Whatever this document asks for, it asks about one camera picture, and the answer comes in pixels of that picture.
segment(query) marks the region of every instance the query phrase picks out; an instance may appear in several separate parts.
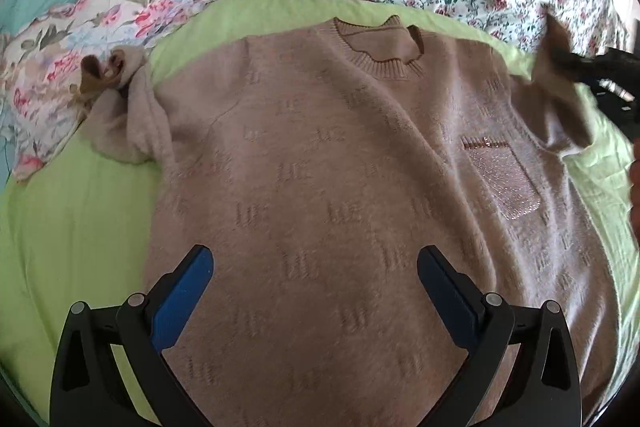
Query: pink sweater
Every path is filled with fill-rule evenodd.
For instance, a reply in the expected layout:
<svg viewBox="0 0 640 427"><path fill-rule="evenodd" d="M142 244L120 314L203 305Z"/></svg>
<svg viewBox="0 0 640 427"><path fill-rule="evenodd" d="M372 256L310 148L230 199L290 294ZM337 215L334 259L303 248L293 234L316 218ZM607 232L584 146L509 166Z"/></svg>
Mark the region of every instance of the pink sweater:
<svg viewBox="0 0 640 427"><path fill-rule="evenodd" d="M214 252L166 353L213 425L415 426L465 358L418 281L430 244L484 292L561 304L593 412L616 299L561 162L590 133L545 54L529 83L487 44L331 20L222 46L155 92L140 68L128 113L98 99L95 147L164 172L148 285L194 243Z"/></svg>

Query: blue gripper pad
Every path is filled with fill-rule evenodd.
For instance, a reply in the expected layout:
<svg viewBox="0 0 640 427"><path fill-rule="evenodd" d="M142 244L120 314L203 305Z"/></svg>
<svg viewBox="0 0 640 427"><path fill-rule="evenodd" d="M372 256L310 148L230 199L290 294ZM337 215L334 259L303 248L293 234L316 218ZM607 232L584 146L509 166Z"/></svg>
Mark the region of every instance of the blue gripper pad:
<svg viewBox="0 0 640 427"><path fill-rule="evenodd" d="M198 253L153 317L151 343L158 353L175 346L213 276L213 254L209 248L198 248Z"/></svg>

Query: bed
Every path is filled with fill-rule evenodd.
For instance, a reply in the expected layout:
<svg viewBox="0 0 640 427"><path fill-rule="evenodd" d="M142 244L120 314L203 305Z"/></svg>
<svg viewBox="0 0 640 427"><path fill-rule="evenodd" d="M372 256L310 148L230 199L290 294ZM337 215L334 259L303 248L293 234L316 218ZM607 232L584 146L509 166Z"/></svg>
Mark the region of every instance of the bed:
<svg viewBox="0 0 640 427"><path fill-rule="evenodd" d="M150 56L154 81L168 78L207 49L245 35L311 25L332 16L375 25L392 14L401 15L406 24L488 42L512 73L530 74L531 55L430 10L349 0L219 0L155 45ZM601 44L611 35L616 35L612 44L623 45L626 37L615 31ZM588 93L584 97L597 129L596 143L569 158L567 166L606 248L618 293L618 359L606 393L611 399L629 374L640 342L640 260L626 223L626 170L632 156L622 134L597 112ZM46 169L28 183L10 180L2 193L0 364L15 394L25 397L44 421L68 307L78 299L96 307L113 305L142 289L158 182L154 164L113 162L73 134ZM117 355L136 406L152 419L124 357Z"/></svg>

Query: sparkly pocket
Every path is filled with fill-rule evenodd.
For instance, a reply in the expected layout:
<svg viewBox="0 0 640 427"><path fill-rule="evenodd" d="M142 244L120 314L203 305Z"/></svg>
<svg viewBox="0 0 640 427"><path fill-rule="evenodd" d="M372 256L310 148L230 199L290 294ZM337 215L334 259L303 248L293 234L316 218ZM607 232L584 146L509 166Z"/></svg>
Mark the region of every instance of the sparkly pocket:
<svg viewBox="0 0 640 427"><path fill-rule="evenodd" d="M463 138L463 146L507 219L518 219L540 207L540 195L505 140Z"/></svg>

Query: hand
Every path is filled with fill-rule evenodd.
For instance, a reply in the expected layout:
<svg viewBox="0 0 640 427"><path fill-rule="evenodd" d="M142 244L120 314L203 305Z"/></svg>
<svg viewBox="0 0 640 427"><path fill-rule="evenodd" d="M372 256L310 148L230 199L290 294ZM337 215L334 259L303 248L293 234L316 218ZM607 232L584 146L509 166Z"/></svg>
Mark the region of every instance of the hand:
<svg viewBox="0 0 640 427"><path fill-rule="evenodd" d="M631 227L640 241L640 139L634 141L634 162L629 169L631 179Z"/></svg>

